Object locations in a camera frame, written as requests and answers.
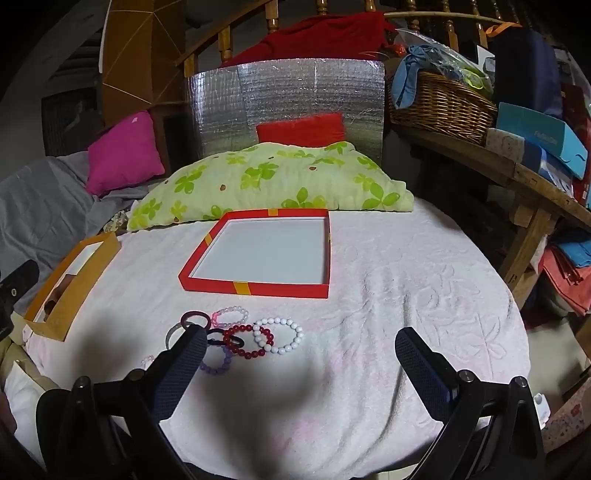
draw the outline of folded cloth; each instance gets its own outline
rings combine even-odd
[[[578,269],[581,281],[575,283],[569,275],[563,273],[564,259],[557,259],[554,248],[546,248],[542,256],[542,265],[550,282],[562,298],[579,316],[586,315],[591,308],[591,267]]]
[[[576,268],[591,265],[591,233],[580,228],[565,230],[553,243],[562,250]]]
[[[396,108],[408,108],[417,94],[418,71],[428,69],[430,62],[425,49],[428,45],[410,45],[408,55],[402,59],[392,79],[392,104]]]
[[[393,33],[395,28],[383,12],[306,18],[267,35],[222,67],[279,59],[374,60],[375,52],[388,45],[386,32]]]

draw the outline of white towel blanket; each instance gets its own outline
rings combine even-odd
[[[121,379],[164,349],[167,331],[188,310],[238,304],[252,320],[292,318],[306,334],[298,349],[234,358],[222,376],[197,372],[161,423],[183,460],[248,480],[365,476],[432,441],[441,424],[427,414],[394,353],[404,326],[482,380],[508,382],[529,372],[511,293],[458,226],[426,202],[417,200],[413,213],[331,212],[327,300],[184,291],[178,273],[211,226],[120,237],[121,251],[66,341],[28,341],[41,373],[64,388],[79,375]],[[280,344],[293,337],[287,327],[272,330]],[[210,347],[206,362],[215,366],[221,354]]]

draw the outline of hair tie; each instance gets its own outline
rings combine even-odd
[[[225,331],[221,328],[212,328],[211,330],[208,331],[207,335],[209,336],[210,333],[221,333],[222,335],[224,335]],[[244,346],[244,340],[242,340],[240,337],[230,335],[230,339],[232,339],[233,342],[229,342],[229,346],[235,345],[238,348],[242,348]],[[218,345],[218,346],[219,345],[227,345],[223,340],[215,340],[213,338],[208,338],[207,343],[209,345]]]

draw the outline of dark blue bag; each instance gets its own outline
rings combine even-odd
[[[562,119],[560,77],[554,49],[534,30],[504,26],[489,34],[494,37],[491,42],[491,51],[495,54],[493,101],[497,105],[512,103]]]

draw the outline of bed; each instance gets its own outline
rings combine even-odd
[[[417,199],[412,213],[331,212],[330,222],[327,300],[184,291],[178,273],[211,222],[127,233],[65,342],[31,335],[27,352],[41,374],[71,388],[80,375],[118,380],[145,365],[188,310],[240,305],[252,321],[293,319],[306,333],[299,349],[238,358],[221,376],[199,371],[161,423],[184,461],[241,480],[365,476],[432,441],[441,424],[394,354],[404,326],[482,380],[527,376],[517,305],[450,218]],[[208,349],[206,362],[219,354]]]
[[[2,275],[29,259],[40,270],[39,282],[15,305],[19,314],[78,242],[148,193],[148,185],[141,184],[98,198],[85,189],[88,172],[88,152],[82,151],[33,161],[0,183]]]

